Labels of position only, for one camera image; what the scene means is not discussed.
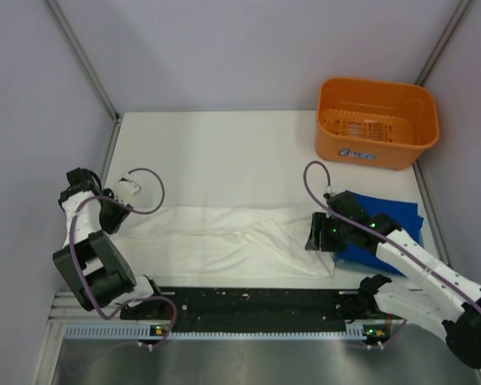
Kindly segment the white floral t shirt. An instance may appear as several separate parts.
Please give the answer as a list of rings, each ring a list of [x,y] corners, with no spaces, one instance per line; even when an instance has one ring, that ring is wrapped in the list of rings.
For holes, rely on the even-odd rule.
[[[125,222],[112,240],[137,274],[158,278],[328,279],[329,253],[305,250],[311,214],[173,207]]]

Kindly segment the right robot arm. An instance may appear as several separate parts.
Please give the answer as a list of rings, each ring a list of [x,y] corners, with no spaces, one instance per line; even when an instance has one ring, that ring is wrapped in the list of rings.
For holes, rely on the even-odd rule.
[[[427,252],[387,213],[368,213],[355,194],[345,191],[312,198],[316,213],[314,248],[344,251],[350,246],[390,265],[415,286],[391,278],[367,278],[358,308],[367,317],[396,315],[443,340],[466,366],[481,369],[481,285],[465,278]]]

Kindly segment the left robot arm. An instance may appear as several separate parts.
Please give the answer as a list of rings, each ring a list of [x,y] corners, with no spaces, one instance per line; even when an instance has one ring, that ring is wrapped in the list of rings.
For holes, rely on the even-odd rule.
[[[135,212],[132,198],[142,191],[131,177],[148,168],[134,168],[111,188],[104,188],[96,173],[76,168],[67,173],[68,187],[58,199],[67,217],[63,247],[53,262],[79,305],[96,310],[132,293],[137,277],[111,240],[129,214]]]

